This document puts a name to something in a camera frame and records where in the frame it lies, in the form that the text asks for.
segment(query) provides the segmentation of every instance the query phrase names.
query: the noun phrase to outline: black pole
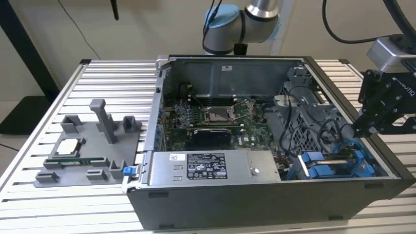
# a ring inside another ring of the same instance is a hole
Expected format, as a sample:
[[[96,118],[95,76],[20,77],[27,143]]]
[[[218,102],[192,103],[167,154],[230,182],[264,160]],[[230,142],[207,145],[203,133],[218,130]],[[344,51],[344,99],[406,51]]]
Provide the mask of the black pole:
[[[46,94],[47,100],[52,103],[58,97],[59,88],[8,0],[0,0],[0,26]]]
[[[0,134],[27,135],[58,97],[59,88],[8,0],[0,0],[0,26],[46,94],[24,97],[0,124]]]

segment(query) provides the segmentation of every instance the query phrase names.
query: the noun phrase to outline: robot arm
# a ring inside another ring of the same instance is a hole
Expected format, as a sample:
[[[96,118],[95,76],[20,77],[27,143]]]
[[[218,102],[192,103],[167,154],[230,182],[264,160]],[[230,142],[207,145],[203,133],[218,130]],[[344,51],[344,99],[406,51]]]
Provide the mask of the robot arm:
[[[252,0],[244,10],[220,4],[207,14],[203,48],[210,54],[230,54],[235,44],[263,42],[278,32],[278,0]]]

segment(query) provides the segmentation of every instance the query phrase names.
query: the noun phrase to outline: blue tab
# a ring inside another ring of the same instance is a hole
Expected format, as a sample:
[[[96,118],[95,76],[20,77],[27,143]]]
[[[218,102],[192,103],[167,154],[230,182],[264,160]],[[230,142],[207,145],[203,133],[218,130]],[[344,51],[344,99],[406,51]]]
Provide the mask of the blue tab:
[[[136,167],[126,167],[123,169],[123,176],[135,176],[136,175]]]

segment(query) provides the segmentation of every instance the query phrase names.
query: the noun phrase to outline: slotted metal surface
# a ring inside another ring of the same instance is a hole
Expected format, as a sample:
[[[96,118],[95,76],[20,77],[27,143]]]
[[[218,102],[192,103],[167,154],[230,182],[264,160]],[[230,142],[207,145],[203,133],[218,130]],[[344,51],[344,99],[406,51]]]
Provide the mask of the slotted metal surface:
[[[319,60],[335,84],[356,108],[362,77],[339,60]],[[35,188],[39,172],[52,144],[58,141],[66,114],[79,114],[82,121],[96,121],[88,111],[92,98],[106,98],[107,112],[115,120],[135,115],[144,122],[144,140],[154,86],[154,61],[92,61],[80,66],[0,178],[0,234],[20,233],[152,233],[143,230],[120,185]],[[416,175],[416,135],[382,136],[399,159]],[[142,158],[143,142],[138,145]],[[416,186],[395,199],[374,202],[350,221],[263,227],[194,230],[187,234],[315,233],[392,234],[416,232]]]

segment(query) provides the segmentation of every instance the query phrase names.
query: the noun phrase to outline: white wall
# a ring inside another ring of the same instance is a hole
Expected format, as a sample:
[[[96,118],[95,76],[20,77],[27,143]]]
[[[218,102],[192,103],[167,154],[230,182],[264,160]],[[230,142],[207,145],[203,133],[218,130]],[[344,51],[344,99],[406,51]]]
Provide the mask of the white wall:
[[[0,28],[0,101],[43,95],[34,76]]]
[[[159,54],[202,54],[204,14],[210,0],[62,0],[102,59],[156,59]],[[248,0],[226,0],[246,5]],[[60,85],[82,59],[96,56],[56,0],[11,0],[16,14]],[[271,43],[248,53],[268,55]]]
[[[315,59],[348,59],[356,68],[375,68],[366,54],[371,43],[347,45],[332,39],[322,19],[323,0],[295,1],[282,55],[308,55]],[[416,27],[416,0],[399,0],[410,22]],[[328,0],[328,23],[343,39],[364,39],[400,33],[382,0]]]

